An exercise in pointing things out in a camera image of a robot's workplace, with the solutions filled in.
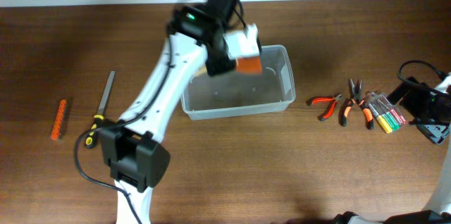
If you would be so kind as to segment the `clear screwdriver set case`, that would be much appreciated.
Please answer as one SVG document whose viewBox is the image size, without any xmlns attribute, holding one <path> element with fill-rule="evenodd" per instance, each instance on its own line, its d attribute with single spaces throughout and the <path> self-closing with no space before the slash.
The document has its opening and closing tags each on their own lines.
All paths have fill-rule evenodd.
<svg viewBox="0 0 451 224">
<path fill-rule="evenodd" d="M 388 101 L 385 93 L 369 92 L 364 100 L 386 134 L 394 133 L 407 124 L 398 107 Z"/>
</svg>

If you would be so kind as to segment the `orange scraper wooden handle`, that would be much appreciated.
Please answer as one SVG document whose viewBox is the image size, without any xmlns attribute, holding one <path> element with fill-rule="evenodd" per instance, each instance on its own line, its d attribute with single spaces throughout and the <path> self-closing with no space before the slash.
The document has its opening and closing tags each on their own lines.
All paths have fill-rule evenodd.
<svg viewBox="0 0 451 224">
<path fill-rule="evenodd" d="M 195 77 L 200 77 L 201 75 L 216 77 L 233 72 L 248 75 L 262 74 L 262 65 L 258 56 L 251 58 L 220 58 L 207 60 L 205 63 L 192 66 L 192 69 Z"/>
</svg>

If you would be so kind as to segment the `orange black needle-nose pliers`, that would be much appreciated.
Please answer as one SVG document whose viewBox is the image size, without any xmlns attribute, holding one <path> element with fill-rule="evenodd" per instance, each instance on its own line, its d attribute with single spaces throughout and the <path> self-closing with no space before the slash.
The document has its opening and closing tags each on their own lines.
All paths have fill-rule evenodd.
<svg viewBox="0 0 451 224">
<path fill-rule="evenodd" d="M 354 106 L 358 106 L 365 117 L 366 129 L 374 129 L 374 117 L 369 108 L 369 104 L 362 98 L 362 81 L 349 78 L 348 79 L 350 97 L 346 99 L 342 108 L 340 109 L 339 122 L 343 127 L 347 126 L 347 119 L 350 111 Z"/>
</svg>

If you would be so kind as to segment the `yellow black handled file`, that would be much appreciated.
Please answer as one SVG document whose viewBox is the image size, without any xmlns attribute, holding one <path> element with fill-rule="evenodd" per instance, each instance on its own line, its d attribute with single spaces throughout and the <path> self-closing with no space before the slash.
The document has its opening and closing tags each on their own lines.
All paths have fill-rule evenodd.
<svg viewBox="0 0 451 224">
<path fill-rule="evenodd" d="M 115 75 L 116 75 L 116 72 L 114 70 L 112 70 L 109 73 L 109 77 L 108 77 L 108 79 L 106 81 L 106 84 L 105 84 L 105 87 L 104 87 L 104 91 L 102 93 L 97 112 L 94 115 L 94 119 L 93 119 L 93 123 L 92 123 L 91 128 L 90 128 L 90 132 L 85 138 L 84 145 L 85 145 L 86 149 L 92 149 L 92 148 L 94 148 L 97 145 L 97 135 L 98 135 L 98 133 L 95 132 L 95 130 L 98 127 L 100 127 L 101 124 L 103 123 L 105 109 L 106 109 L 106 105 L 107 105 L 108 100 L 109 100 L 109 96 L 110 96 L 110 93 L 111 93 L 111 88 L 112 88 L 112 85 L 113 85 L 113 81 L 114 81 Z"/>
</svg>

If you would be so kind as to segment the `orange perforated plastic bar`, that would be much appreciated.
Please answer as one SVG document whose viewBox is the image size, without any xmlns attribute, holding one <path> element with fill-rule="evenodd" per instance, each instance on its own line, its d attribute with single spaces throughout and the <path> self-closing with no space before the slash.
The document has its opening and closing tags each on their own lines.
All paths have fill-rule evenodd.
<svg viewBox="0 0 451 224">
<path fill-rule="evenodd" d="M 61 138 L 67 106 L 68 102 L 65 99 L 60 100 L 50 135 L 52 141 L 57 141 Z"/>
</svg>

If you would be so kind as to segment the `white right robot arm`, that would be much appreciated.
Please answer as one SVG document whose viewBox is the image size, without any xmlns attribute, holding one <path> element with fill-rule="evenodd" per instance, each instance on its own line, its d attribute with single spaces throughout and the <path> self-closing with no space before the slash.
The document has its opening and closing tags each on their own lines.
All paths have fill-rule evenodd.
<svg viewBox="0 0 451 224">
<path fill-rule="evenodd" d="M 421 211 L 391 216 L 384 221 L 367 220 L 354 212 L 338 214 L 334 224 L 421 224 L 450 223 L 450 139 L 436 188 Z"/>
</svg>

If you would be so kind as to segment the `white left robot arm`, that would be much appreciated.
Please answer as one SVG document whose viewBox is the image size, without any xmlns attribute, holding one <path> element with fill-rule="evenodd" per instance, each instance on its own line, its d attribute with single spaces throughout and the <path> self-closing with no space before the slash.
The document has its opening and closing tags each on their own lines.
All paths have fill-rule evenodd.
<svg viewBox="0 0 451 224">
<path fill-rule="evenodd" d="M 99 131 L 104 163 L 118 192 L 117 223 L 149 223 L 152 190 L 168 168 L 162 146 L 168 122 L 190 80 L 234 71 L 261 53 L 258 29 L 240 0 L 206 0 L 173 10 L 154 71 L 116 122 Z"/>
</svg>

